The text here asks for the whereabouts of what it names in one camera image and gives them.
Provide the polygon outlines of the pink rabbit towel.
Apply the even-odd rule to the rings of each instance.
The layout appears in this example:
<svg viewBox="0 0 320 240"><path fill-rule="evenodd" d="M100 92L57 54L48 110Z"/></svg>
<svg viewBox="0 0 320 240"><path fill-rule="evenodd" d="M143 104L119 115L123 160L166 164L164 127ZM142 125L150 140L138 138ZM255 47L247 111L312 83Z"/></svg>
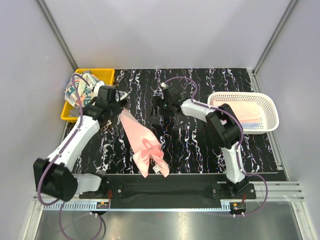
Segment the pink rabbit towel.
<svg viewBox="0 0 320 240"><path fill-rule="evenodd" d="M165 178L169 175L169 165L164 160L162 145L153 132L140 124L134 116L124 109L119 119L124 128L130 146L133 151L133 161L141 175L147 178L149 175L150 161L155 161L155 172L160 172Z"/></svg>

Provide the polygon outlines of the pink hedgehog towel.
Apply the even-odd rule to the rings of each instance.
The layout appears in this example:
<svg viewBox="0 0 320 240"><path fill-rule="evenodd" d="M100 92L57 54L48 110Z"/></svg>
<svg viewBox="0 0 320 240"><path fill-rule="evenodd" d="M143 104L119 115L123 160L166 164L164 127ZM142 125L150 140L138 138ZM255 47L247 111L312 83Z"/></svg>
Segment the pink hedgehog towel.
<svg viewBox="0 0 320 240"><path fill-rule="evenodd" d="M221 106L223 104L228 104L240 123L258 124L261 122L261 113L256 102L213 100L210 104L212 106Z"/></svg>

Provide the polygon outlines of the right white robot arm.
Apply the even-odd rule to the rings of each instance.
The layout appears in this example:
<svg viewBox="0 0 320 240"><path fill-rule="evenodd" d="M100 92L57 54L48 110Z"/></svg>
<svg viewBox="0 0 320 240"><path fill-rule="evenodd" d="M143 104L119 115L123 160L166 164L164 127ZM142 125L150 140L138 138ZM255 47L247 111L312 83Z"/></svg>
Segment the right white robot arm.
<svg viewBox="0 0 320 240"><path fill-rule="evenodd" d="M232 108L224 103L211 106L194 99L183 98L177 89L170 85L162 88L161 95L152 97L151 116L172 118L176 114L193 117L206 123L213 134L213 142L220 147L226 166L224 189L232 198L239 198L245 192L248 180L241 161L241 141L243 128Z"/></svg>

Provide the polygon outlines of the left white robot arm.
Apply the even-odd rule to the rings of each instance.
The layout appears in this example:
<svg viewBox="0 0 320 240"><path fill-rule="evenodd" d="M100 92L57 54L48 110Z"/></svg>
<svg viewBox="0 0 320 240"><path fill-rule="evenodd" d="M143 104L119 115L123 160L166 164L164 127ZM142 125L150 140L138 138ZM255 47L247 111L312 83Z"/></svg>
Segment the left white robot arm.
<svg viewBox="0 0 320 240"><path fill-rule="evenodd" d="M76 194L91 192L97 198L108 193L103 177L96 173L73 174L74 165L91 138L111 123L124 109L128 93L102 85L97 95L80 110L73 129L46 159L33 164L37 196L70 201Z"/></svg>

